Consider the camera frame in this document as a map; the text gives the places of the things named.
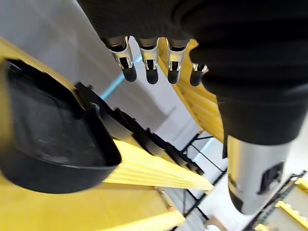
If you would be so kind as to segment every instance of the yellow rack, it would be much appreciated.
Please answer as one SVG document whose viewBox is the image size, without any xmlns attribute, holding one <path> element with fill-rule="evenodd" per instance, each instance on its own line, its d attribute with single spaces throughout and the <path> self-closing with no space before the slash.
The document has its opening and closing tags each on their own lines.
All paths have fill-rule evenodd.
<svg viewBox="0 0 308 231">
<path fill-rule="evenodd" d="M 0 175 L 0 230 L 157 231 L 185 218 L 170 199 L 147 186 L 103 184 L 70 194 L 17 187 Z"/>
<path fill-rule="evenodd" d="M 48 73 L 65 87 L 74 90 L 74 85 L 46 65 L 0 38 L 0 62 L 5 58 L 21 59 L 36 69 Z M 122 163 L 105 182 L 148 186 L 192 188 L 210 191 L 213 186 L 199 176 L 163 158 L 152 156 L 140 148 L 133 139 L 115 141 L 122 155 Z"/>
<path fill-rule="evenodd" d="M 296 220 L 299 224 L 301 224 L 305 229 L 308 230 L 308 221 L 299 215 L 297 211 L 294 211 L 290 205 L 286 204 L 283 201 L 278 201 L 276 204 L 277 208 L 281 208 L 284 212 L 290 215 L 294 220 Z"/>
<path fill-rule="evenodd" d="M 254 227 L 254 230 L 256 231 L 269 231 L 268 228 L 262 224 L 258 224 Z"/>
<path fill-rule="evenodd" d="M 308 193 L 308 181 L 304 178 L 299 178 L 297 181 L 296 181 L 296 184 L 299 186 L 299 188 Z"/>
<path fill-rule="evenodd" d="M 180 71 L 180 80 L 177 84 L 173 84 L 173 88 L 196 123 L 219 141 L 223 141 L 223 128 L 216 96 L 208 92 L 202 84 L 193 87 L 189 83 L 193 68 L 193 64 L 189 58 L 189 51 L 196 46 L 197 42 L 191 39 L 186 48 L 184 61 Z M 168 61 L 167 42 L 165 38 L 160 38 L 158 49 L 159 66 L 167 76 Z"/>
</svg>

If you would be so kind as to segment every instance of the yellow wooden plank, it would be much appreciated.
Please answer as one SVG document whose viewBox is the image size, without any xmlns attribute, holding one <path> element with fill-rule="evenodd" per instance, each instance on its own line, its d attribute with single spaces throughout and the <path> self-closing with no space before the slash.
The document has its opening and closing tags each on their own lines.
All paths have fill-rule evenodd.
<svg viewBox="0 0 308 231">
<path fill-rule="evenodd" d="M 308 181 L 304 178 L 299 178 L 296 181 L 296 184 L 299 186 L 301 190 L 308 193 Z"/>
<path fill-rule="evenodd" d="M 0 176 L 0 204 L 3 231 L 164 230 L 184 221 L 147 186 L 103 184 L 82 192 L 46 194 Z"/>
<path fill-rule="evenodd" d="M 149 155 L 145 150 L 124 141 L 114 141 L 121 153 L 122 163 L 105 179 L 105 182 L 122 183 L 121 179 L 123 179 L 124 183 L 128 183 L 128 180 L 130 180 L 131 184 L 140 185 L 163 186 L 166 183 L 166 187 L 202 190 L 211 190 L 213 188 L 211 183 L 196 173 L 158 156 Z M 127 179 L 127 174 L 133 171 L 143 171 L 144 174 L 136 177 L 131 176 L 130 179 Z M 155 179 L 161 179 L 159 185 Z"/>
<path fill-rule="evenodd" d="M 210 134 L 217 134 L 217 135 L 223 135 L 223 130 L 218 128 L 217 126 L 214 126 L 212 123 L 208 123 L 203 120 L 199 120 L 202 127 L 208 131 Z"/>
<path fill-rule="evenodd" d="M 269 231 L 269 229 L 262 224 L 258 224 L 257 226 L 255 226 L 254 230 L 256 230 L 256 231 Z"/>
<path fill-rule="evenodd" d="M 3 69 L 4 62 L 0 63 L 0 70 Z M 8 94 L 7 83 L 5 78 L 2 76 L 4 73 L 0 73 L 0 153 L 8 150 L 13 142 L 13 121 L 12 121 L 12 112 L 11 110 L 3 110 L 3 108 L 11 108 L 10 99 Z"/>
<path fill-rule="evenodd" d="M 298 211 L 294 211 L 290 205 L 287 205 L 283 201 L 278 201 L 276 207 L 281 208 L 284 212 L 290 215 L 294 220 L 296 220 L 300 225 L 302 225 L 305 229 L 308 230 L 308 221 L 302 217 Z"/>
<path fill-rule="evenodd" d="M 183 95 L 189 105 L 192 104 L 199 106 L 200 108 L 209 111 L 213 115 L 220 117 L 220 112 L 217 103 L 205 99 L 196 94 L 194 91 L 190 91 L 188 89 L 183 90 Z"/>
<path fill-rule="evenodd" d="M 223 142 L 224 135 L 223 131 L 218 130 L 217 128 L 213 127 L 211 124 L 205 124 L 204 122 L 200 121 L 202 128 L 207 131 L 209 134 L 214 136 L 216 139 L 218 139 L 220 142 Z"/>
<path fill-rule="evenodd" d="M 206 117 L 198 117 L 198 119 L 199 121 L 201 121 L 203 125 L 206 125 L 207 127 L 212 127 L 215 129 L 215 131 L 217 132 L 222 131 L 222 122 L 215 123 L 215 121 L 210 120 L 209 118 Z"/>
<path fill-rule="evenodd" d="M 202 108 L 196 104 L 190 104 L 192 110 L 195 111 L 197 118 L 204 118 L 206 121 L 209 121 L 212 124 L 217 125 L 219 129 L 222 129 L 222 121 L 220 116 L 214 115 L 210 111 L 208 111 L 206 108 Z"/>
<path fill-rule="evenodd" d="M 214 103 L 217 103 L 217 99 L 216 99 L 216 95 L 210 93 L 209 91 L 207 91 L 204 86 L 202 84 L 200 84 L 197 87 L 193 87 L 192 85 L 190 85 L 189 83 L 186 83 L 184 81 L 182 81 L 181 79 L 179 80 L 179 82 L 177 83 L 177 85 L 195 92 L 196 94 L 198 94 L 200 97 L 203 97 L 205 99 L 208 99 Z"/>
</svg>

